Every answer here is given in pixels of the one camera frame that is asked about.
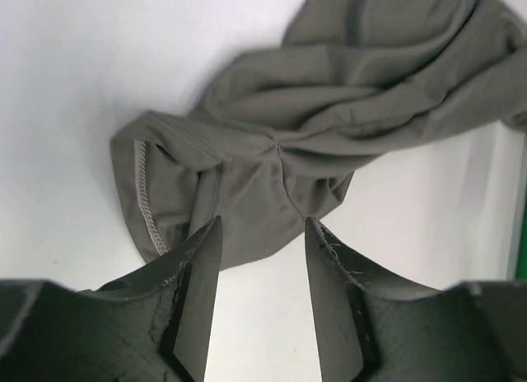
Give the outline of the grey t shirt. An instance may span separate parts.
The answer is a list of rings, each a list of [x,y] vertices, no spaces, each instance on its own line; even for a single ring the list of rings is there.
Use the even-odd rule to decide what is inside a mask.
[[[112,139],[128,231],[151,262],[210,219],[222,268],[267,258],[384,154],[526,127],[526,22],[502,0],[305,0],[277,48],[238,56],[184,117]]]

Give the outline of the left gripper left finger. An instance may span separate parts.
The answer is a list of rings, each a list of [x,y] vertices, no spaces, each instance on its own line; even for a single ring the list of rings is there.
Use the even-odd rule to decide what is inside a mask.
[[[82,293],[78,381],[202,381],[222,260],[215,217],[182,245]]]

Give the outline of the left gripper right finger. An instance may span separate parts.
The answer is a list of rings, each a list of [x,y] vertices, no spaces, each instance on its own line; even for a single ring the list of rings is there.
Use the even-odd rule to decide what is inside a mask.
[[[305,222],[305,258],[324,381],[451,381],[453,341],[438,290],[401,277]]]

